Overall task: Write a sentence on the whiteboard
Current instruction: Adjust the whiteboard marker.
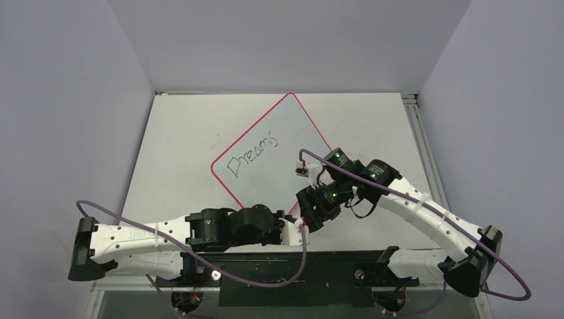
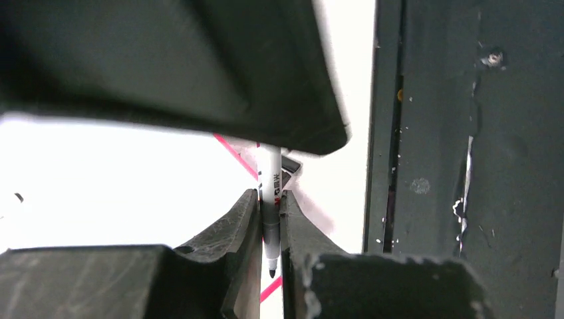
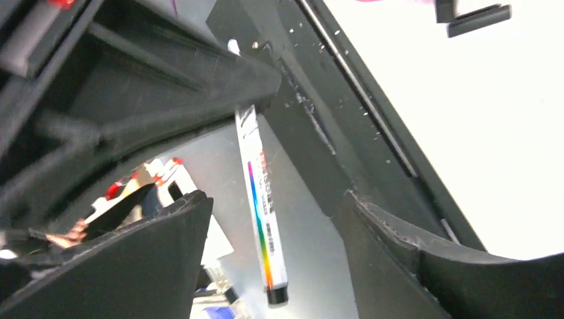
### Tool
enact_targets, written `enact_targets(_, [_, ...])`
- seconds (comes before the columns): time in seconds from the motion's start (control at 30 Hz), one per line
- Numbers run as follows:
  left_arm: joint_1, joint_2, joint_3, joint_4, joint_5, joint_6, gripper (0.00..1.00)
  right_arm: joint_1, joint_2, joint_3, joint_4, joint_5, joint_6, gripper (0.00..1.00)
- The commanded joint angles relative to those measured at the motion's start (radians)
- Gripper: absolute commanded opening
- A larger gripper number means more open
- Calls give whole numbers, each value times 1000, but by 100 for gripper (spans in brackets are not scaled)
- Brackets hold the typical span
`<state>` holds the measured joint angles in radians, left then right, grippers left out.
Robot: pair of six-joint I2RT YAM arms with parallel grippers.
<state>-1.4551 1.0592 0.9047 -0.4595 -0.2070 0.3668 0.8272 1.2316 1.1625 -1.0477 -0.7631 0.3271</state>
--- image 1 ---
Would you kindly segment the pink-framed whiteboard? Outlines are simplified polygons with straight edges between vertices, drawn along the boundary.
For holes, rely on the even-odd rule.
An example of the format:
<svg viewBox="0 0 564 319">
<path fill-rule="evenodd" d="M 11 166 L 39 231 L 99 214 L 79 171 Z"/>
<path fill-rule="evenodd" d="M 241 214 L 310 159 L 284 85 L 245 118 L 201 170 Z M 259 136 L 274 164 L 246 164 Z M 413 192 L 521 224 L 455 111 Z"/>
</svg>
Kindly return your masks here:
<svg viewBox="0 0 564 319">
<path fill-rule="evenodd" d="M 297 206 L 296 192 L 309 185 L 295 173 L 301 149 L 325 155 L 331 148 L 296 95 L 288 93 L 215 158 L 210 170 L 240 206 L 260 203 L 290 212 Z"/>
</svg>

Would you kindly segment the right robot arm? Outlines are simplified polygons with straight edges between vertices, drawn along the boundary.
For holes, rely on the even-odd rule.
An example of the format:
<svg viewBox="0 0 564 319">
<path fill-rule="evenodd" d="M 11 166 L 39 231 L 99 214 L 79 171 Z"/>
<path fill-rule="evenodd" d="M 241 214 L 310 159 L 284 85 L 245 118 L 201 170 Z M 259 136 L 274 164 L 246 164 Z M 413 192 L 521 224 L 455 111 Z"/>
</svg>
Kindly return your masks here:
<svg viewBox="0 0 564 319">
<path fill-rule="evenodd" d="M 427 251 L 387 248 L 384 260 L 376 266 L 379 281 L 394 284 L 400 278 L 433 278 L 443 279 L 467 297 L 486 291 L 486 281 L 501 261 L 503 234 L 499 229 L 480 227 L 456 216 L 382 160 L 364 165 L 336 148 L 314 164 L 302 158 L 305 153 L 300 150 L 295 173 L 308 178 L 310 185 L 296 197 L 310 232 L 338 217 L 345 205 L 368 201 L 374 208 L 399 216 L 438 245 Z"/>
</svg>

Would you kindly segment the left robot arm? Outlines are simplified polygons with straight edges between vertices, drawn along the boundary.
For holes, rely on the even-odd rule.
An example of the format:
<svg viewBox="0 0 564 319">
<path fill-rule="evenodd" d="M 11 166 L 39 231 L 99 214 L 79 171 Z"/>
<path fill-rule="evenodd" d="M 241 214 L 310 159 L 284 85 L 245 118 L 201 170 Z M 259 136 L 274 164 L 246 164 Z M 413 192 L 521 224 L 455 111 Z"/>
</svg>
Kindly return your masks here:
<svg viewBox="0 0 564 319">
<path fill-rule="evenodd" d="M 102 279 L 109 272 L 150 274 L 190 286 L 198 267 L 184 255 L 223 253 L 247 245 L 287 245 L 297 242 L 295 226 L 280 213 L 258 204 L 239 211 L 204 209 L 155 223 L 124 218 L 119 225 L 101 223 L 84 206 L 111 212 L 93 202 L 79 201 L 82 213 L 74 239 L 68 279 Z"/>
</svg>

